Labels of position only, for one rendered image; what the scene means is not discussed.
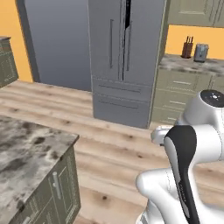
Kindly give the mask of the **olive base cupboards with drawers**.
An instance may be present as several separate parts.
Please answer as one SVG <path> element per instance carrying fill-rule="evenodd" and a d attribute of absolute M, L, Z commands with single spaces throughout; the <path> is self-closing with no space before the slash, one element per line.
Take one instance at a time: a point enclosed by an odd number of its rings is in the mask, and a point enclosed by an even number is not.
<path fill-rule="evenodd" d="M 159 69 L 151 120 L 174 124 L 186 104 L 204 89 L 224 94 L 224 75 Z"/>

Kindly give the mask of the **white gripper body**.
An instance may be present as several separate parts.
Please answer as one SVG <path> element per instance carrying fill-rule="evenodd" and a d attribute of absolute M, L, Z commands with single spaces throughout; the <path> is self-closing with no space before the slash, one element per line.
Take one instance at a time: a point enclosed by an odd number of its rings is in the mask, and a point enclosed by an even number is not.
<path fill-rule="evenodd" d="M 160 125 L 156 127 L 151 133 L 150 133 L 150 139 L 151 141 L 160 146 L 164 146 L 165 142 L 165 136 L 169 132 L 169 130 L 172 128 L 172 125 Z"/>

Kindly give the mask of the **olive cupboard unit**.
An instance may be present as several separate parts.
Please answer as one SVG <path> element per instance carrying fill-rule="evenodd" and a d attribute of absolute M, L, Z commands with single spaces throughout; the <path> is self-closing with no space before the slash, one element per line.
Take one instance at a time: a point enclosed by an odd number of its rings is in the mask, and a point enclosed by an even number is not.
<path fill-rule="evenodd" d="M 10 37 L 0 36 L 0 88 L 18 79 L 18 70 L 11 50 Z"/>

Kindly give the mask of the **grey fridge door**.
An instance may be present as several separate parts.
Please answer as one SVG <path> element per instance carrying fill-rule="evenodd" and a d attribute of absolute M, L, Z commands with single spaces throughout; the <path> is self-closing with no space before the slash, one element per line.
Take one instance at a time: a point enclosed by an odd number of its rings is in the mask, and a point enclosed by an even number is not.
<path fill-rule="evenodd" d="M 153 82 L 161 28 L 167 0 L 131 0 L 130 21 L 132 21 L 129 71 L 127 50 L 129 27 L 126 32 L 123 78 L 140 85 Z"/>
<path fill-rule="evenodd" d="M 119 76 L 123 0 L 88 0 L 91 74 L 109 80 Z M 113 67 L 109 68 L 109 21 L 113 23 Z"/>

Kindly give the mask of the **grey fridge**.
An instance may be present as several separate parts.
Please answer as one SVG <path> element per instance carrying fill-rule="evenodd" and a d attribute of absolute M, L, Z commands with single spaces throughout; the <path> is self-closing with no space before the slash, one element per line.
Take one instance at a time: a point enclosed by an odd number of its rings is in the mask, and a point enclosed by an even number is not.
<path fill-rule="evenodd" d="M 92 79 L 109 79 L 91 74 L 88 0 L 15 0 L 15 2 L 34 80 L 67 88 L 88 89 L 93 97 L 96 93 L 92 90 Z M 122 42 L 117 81 L 126 83 L 130 83 L 123 78 L 130 6 L 131 0 L 123 0 Z M 167 0 L 153 82 L 150 85 L 143 85 L 151 87 L 152 90 L 150 100 L 141 101 L 149 104 L 149 124 L 158 63 L 165 52 L 169 6 L 170 0 Z"/>

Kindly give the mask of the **grey left fridge door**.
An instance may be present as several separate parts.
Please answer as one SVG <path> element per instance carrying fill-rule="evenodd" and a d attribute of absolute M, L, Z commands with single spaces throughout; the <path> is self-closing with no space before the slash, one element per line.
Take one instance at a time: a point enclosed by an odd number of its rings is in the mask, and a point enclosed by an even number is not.
<path fill-rule="evenodd" d="M 123 0 L 88 0 L 91 74 L 109 80 L 119 76 Z M 113 23 L 113 67 L 109 68 L 109 21 Z"/>

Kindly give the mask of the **brown knife block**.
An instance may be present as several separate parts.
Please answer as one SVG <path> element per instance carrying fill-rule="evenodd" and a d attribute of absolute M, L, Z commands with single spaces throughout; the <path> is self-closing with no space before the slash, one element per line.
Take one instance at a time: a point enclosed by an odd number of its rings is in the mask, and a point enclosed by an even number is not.
<path fill-rule="evenodd" d="M 191 53 L 193 49 L 193 37 L 188 36 L 186 38 L 186 41 L 183 45 L 183 50 L 181 57 L 184 59 L 190 59 L 191 58 Z"/>

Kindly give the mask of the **shallow grey fridge drawer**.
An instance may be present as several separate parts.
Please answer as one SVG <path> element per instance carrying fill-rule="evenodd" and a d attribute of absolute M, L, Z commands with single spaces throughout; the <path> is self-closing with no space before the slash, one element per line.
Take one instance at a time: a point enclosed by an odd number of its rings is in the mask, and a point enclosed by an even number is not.
<path fill-rule="evenodd" d="M 140 88 L 139 93 L 133 93 L 133 92 L 127 92 L 127 91 L 115 91 L 113 93 L 107 93 L 106 91 L 99 90 L 98 85 L 115 85 L 115 86 L 130 86 L 134 88 Z M 122 81 L 117 80 L 104 80 L 100 78 L 93 78 L 92 79 L 92 90 L 94 93 L 97 93 L 99 95 L 108 95 L 123 99 L 129 99 L 134 101 L 140 101 L 140 102 L 148 102 L 151 99 L 151 87 L 149 86 L 143 86 L 143 85 L 137 85 L 137 84 L 130 84 Z"/>

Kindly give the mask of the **olive wall cupboards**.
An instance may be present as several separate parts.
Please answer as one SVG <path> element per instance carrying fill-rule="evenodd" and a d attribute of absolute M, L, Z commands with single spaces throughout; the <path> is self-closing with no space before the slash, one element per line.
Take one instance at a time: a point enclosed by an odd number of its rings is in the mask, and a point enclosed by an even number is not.
<path fill-rule="evenodd" d="M 224 28 L 224 0 L 171 0 L 168 23 Z"/>

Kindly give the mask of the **olive island cupboard door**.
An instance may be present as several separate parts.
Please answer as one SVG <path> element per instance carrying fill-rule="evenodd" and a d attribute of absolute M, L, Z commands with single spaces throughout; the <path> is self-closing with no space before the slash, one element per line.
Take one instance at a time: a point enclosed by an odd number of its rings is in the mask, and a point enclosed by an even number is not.
<path fill-rule="evenodd" d="M 61 199 L 53 186 L 53 172 L 58 173 Z M 29 224 L 72 224 L 81 207 L 74 147 L 71 146 L 50 170 L 23 205 L 16 224 L 30 217 Z"/>

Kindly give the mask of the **silver toaster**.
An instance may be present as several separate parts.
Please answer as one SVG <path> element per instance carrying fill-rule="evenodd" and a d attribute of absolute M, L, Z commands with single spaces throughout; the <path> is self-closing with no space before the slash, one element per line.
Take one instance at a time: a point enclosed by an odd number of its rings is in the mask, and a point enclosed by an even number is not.
<path fill-rule="evenodd" d="M 207 44 L 197 44 L 194 51 L 193 60 L 204 63 L 207 59 L 209 46 Z"/>

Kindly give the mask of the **grey right fridge door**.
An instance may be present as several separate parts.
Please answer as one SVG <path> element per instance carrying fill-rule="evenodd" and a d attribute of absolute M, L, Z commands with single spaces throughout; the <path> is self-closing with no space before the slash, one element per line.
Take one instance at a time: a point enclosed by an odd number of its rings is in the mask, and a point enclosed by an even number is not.
<path fill-rule="evenodd" d="M 167 0 L 131 0 L 130 21 L 132 21 L 129 71 L 127 50 L 129 27 L 126 32 L 123 78 L 140 85 L 153 82 L 161 28 Z"/>

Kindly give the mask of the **deep grey fridge drawer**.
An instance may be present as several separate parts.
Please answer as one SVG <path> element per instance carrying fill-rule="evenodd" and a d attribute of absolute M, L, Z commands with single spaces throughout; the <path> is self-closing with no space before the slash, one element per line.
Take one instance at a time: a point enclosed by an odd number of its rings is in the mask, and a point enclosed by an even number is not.
<path fill-rule="evenodd" d="M 139 109 L 114 106 L 98 102 L 99 100 L 138 105 Z M 142 129 L 147 129 L 149 126 L 149 104 L 145 102 L 93 94 L 93 114 L 94 118 L 112 123 L 120 123 Z"/>

